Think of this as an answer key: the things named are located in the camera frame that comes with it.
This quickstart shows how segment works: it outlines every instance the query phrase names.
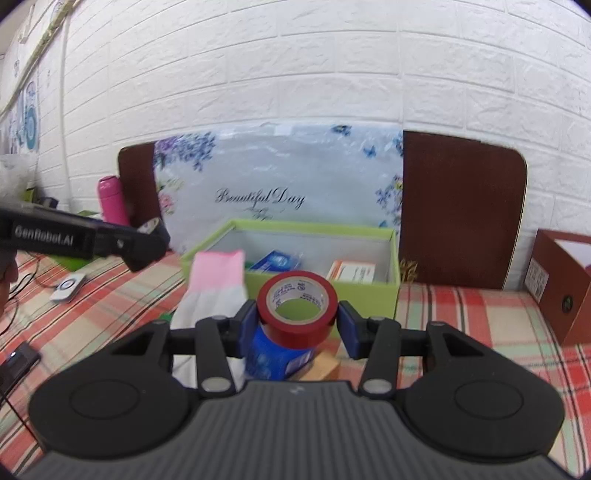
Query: red tape roll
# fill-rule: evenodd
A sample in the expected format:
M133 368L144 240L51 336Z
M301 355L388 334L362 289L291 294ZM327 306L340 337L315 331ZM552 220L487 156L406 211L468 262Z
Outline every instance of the red tape roll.
M289 320L276 310L287 300L302 299L320 311L308 320ZM261 288L256 306L265 334L277 345L295 350L322 343L335 323L338 298L333 286L315 273L285 272L268 280Z

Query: pink bottle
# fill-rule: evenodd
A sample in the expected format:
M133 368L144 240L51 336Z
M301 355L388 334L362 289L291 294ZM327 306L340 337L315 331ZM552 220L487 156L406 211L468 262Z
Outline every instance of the pink bottle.
M103 177L96 188L105 222L129 226L121 182L117 177Z

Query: human hand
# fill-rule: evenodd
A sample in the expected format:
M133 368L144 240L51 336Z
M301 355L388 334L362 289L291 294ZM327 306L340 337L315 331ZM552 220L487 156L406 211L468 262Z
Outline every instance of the human hand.
M12 260L4 272L2 280L0 280L0 316L4 314L4 308L8 302L8 294L10 293L10 283L18 280L17 262Z

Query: white device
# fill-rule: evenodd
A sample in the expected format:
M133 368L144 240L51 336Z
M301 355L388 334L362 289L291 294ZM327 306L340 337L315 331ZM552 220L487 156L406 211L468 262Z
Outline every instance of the white device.
M64 278L61 283L56 287L56 290L50 300L53 301L70 301L74 298L80 287L84 284L86 274L84 273L73 273Z

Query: plaid tablecloth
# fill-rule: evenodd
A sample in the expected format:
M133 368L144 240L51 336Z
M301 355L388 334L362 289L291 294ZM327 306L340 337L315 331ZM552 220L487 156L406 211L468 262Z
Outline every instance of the plaid tablecloth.
M24 262L21 274L35 268L35 261L27 258L20 256ZM25 418L28 399L40 382L112 339L174 309L185 291L174 255L138 274L130 273L116 259L97 260L83 271L91 280L70 304L53 304L49 301L51 290L31 284L19 295L15 323L0 337L0 361L24 340L43 356L41 364L10 396ZM46 258L40 272L38 278L44 284L54 284L67 274ZM0 321L0 330L11 315L10 307ZM591 345L558 347L529 294L403 285L396 319L412 329L424 329L432 320L447 322L552 384L563 398L566 419L550 455L572 475L579 476L591 468ZM323 348L341 359L339 378L357 386L363 362L349 359L338 340L327 340ZM403 359L399 386L410 385L420 375L420 359ZM3 406L0 461L18 473L40 455L34 439L14 413Z

